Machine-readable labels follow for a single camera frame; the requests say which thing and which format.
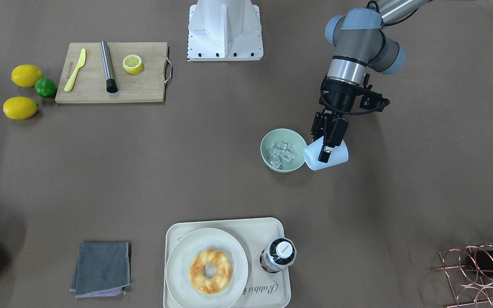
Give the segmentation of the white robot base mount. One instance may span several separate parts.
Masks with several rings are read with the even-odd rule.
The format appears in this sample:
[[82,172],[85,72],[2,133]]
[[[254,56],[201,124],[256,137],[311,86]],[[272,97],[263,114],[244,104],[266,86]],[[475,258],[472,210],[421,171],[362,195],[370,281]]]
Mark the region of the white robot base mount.
[[264,57],[260,8],[250,0],[199,0],[189,7],[188,61]]

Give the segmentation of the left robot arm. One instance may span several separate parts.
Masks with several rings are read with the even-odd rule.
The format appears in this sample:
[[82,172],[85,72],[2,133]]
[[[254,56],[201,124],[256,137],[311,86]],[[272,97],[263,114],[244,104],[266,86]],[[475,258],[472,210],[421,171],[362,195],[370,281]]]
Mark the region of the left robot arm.
[[350,124],[346,116],[380,113],[390,103],[368,83],[370,68],[393,74],[405,63],[404,48],[383,28],[411,17],[424,0],[370,0],[364,7],[334,16],[325,37],[334,47],[330,68],[321,82],[319,103],[311,128],[313,142],[303,150],[305,163],[320,170],[348,161],[344,136]]

